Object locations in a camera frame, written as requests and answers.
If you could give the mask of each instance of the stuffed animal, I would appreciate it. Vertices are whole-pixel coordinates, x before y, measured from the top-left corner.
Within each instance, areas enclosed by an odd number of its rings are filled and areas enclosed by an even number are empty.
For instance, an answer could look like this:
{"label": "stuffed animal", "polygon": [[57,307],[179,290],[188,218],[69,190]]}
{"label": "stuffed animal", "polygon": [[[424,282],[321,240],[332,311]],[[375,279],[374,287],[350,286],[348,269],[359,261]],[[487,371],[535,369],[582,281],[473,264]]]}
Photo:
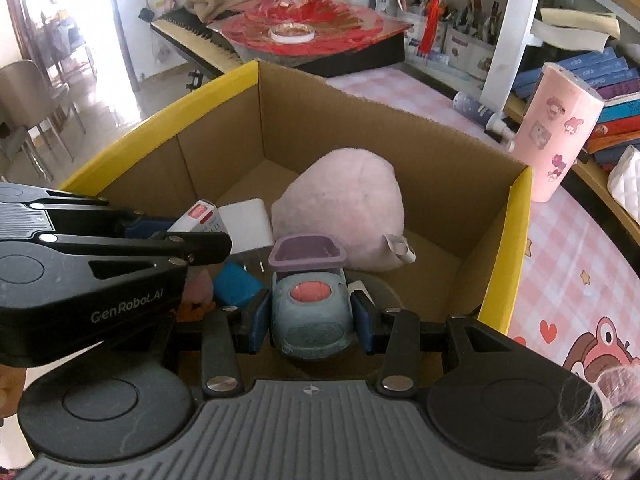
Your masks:
{"label": "stuffed animal", "polygon": [[316,161],[271,207],[276,239],[332,236],[346,267],[382,272],[415,260],[402,236],[404,208],[394,168],[367,150],[345,148]]}
{"label": "stuffed animal", "polygon": [[189,269],[182,291],[182,301],[176,314],[178,322],[200,321],[209,310],[215,307],[213,281],[207,269]]}

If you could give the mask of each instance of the pink bottle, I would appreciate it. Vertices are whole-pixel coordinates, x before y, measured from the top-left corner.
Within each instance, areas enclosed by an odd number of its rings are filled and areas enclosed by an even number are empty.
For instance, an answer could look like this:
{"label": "pink bottle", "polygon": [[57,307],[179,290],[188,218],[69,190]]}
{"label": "pink bottle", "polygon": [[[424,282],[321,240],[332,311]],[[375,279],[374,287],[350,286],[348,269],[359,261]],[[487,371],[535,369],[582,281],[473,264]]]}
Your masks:
{"label": "pink bottle", "polygon": [[534,202],[551,198],[596,125],[603,106],[602,97],[582,79],[555,63],[545,63],[511,153],[533,168]]}

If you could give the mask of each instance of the blue block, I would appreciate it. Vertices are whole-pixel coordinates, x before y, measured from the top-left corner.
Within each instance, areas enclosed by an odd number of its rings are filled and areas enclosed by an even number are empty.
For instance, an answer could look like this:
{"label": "blue block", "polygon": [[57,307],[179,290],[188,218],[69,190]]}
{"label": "blue block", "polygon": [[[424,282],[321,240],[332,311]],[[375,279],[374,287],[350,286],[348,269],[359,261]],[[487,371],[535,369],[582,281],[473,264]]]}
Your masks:
{"label": "blue block", "polygon": [[262,288],[262,283],[236,264],[226,264],[213,282],[213,296],[219,306],[244,308]]}

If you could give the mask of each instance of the red tassel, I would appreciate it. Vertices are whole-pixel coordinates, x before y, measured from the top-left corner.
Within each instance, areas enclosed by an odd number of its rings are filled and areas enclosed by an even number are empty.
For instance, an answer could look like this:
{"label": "red tassel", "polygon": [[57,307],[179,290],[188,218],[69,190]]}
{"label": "red tassel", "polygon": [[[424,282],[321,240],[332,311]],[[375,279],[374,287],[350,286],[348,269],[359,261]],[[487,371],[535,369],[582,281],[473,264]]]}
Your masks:
{"label": "red tassel", "polygon": [[429,0],[427,4],[427,19],[424,27],[424,35],[418,46],[418,54],[426,56],[431,51],[438,30],[438,15],[440,13],[440,0]]}

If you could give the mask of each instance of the chair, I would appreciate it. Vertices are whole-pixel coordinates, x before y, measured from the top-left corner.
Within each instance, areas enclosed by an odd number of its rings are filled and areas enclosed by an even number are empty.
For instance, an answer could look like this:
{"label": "chair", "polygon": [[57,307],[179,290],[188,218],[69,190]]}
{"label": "chair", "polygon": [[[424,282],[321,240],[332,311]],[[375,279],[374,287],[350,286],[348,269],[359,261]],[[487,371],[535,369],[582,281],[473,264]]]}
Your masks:
{"label": "chair", "polygon": [[[86,134],[78,110],[69,96],[69,86],[63,84],[57,88],[49,88],[33,61],[21,60],[0,68],[0,102],[14,126],[24,126],[27,130],[37,127],[49,149],[51,145],[44,136],[40,123],[51,117],[64,102],[70,105],[82,132]],[[73,162],[74,157],[60,137],[60,132],[53,124],[51,129]]]}
{"label": "chair", "polygon": [[47,182],[53,182],[53,175],[44,160],[38,154],[31,140],[27,128],[13,128],[9,114],[0,104],[0,180],[6,182],[5,174],[14,159],[22,149],[33,165],[38,176],[43,176]]}

